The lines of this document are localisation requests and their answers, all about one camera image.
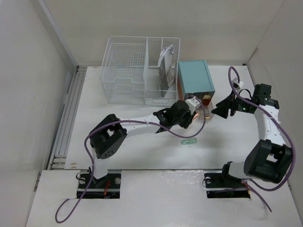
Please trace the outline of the teal orange drawer box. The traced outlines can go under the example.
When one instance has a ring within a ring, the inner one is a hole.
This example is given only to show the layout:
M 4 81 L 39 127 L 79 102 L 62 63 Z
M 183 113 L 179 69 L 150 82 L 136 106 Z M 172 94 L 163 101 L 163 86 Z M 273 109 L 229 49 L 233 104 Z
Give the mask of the teal orange drawer box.
M 194 95 L 202 101 L 205 113 L 200 107 L 198 117 L 200 120 L 210 120 L 213 117 L 212 98 L 215 88 L 208 64 L 205 60 L 180 61 L 178 63 L 178 97 L 184 101 Z

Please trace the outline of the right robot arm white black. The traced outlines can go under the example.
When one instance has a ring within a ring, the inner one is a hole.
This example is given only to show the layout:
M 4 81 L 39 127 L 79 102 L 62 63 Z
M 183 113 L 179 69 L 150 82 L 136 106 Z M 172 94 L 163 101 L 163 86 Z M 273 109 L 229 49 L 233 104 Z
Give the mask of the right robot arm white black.
M 236 112 L 253 114 L 258 125 L 259 141 L 243 162 L 228 162 L 219 174 L 220 183 L 231 186 L 236 179 L 255 178 L 280 183 L 288 170 L 293 154 L 276 126 L 279 104 L 271 98 L 271 86 L 257 84 L 251 99 L 242 101 L 231 92 L 212 110 L 224 119 Z

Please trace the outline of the green translucent capsule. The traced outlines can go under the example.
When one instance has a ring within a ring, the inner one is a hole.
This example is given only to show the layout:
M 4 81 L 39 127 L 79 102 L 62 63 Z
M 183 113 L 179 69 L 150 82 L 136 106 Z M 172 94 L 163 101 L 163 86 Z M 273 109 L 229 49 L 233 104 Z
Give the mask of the green translucent capsule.
M 197 143 L 197 138 L 189 138 L 181 141 L 182 145 L 191 145 L 196 143 Z

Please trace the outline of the grey setup guide booklet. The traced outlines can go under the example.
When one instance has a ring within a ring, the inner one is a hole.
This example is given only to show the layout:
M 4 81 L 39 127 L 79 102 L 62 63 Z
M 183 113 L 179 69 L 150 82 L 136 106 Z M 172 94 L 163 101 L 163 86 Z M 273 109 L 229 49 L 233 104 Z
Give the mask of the grey setup guide booklet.
M 159 78 L 160 78 L 160 96 L 164 97 L 169 87 L 174 82 L 174 73 L 172 70 L 173 54 L 166 53 L 160 65 L 158 65 Z

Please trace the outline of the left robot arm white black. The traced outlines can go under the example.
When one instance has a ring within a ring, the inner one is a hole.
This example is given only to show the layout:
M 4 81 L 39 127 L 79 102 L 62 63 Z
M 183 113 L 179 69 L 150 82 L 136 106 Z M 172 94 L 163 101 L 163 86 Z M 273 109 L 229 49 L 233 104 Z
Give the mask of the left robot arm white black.
M 119 119 L 115 114 L 105 117 L 89 134 L 89 143 L 93 149 L 90 183 L 97 188 L 105 184 L 108 170 L 101 161 L 112 157 L 127 137 L 170 131 L 175 125 L 186 129 L 200 105 L 197 99 L 190 98 L 186 101 L 179 100 L 169 108 L 144 117 Z

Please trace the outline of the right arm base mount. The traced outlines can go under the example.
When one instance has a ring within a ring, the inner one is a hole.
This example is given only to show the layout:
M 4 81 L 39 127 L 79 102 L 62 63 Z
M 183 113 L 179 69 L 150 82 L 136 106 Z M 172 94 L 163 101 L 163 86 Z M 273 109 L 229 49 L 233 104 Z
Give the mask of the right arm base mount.
M 204 172 L 202 185 L 206 188 L 208 199 L 250 199 L 247 185 L 238 177 L 229 174 L 232 162 L 223 165 L 222 169 Z

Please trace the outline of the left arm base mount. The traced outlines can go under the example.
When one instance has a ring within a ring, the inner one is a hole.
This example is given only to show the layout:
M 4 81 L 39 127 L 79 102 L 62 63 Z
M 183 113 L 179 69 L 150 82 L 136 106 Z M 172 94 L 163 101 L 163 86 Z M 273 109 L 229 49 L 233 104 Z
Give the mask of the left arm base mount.
M 91 183 L 91 169 L 87 171 L 80 171 L 76 174 L 78 180 L 77 198 L 79 199 L 87 186 L 83 199 L 119 199 L 120 186 L 122 179 L 121 170 L 109 170 L 108 174 L 97 179 L 92 178 Z

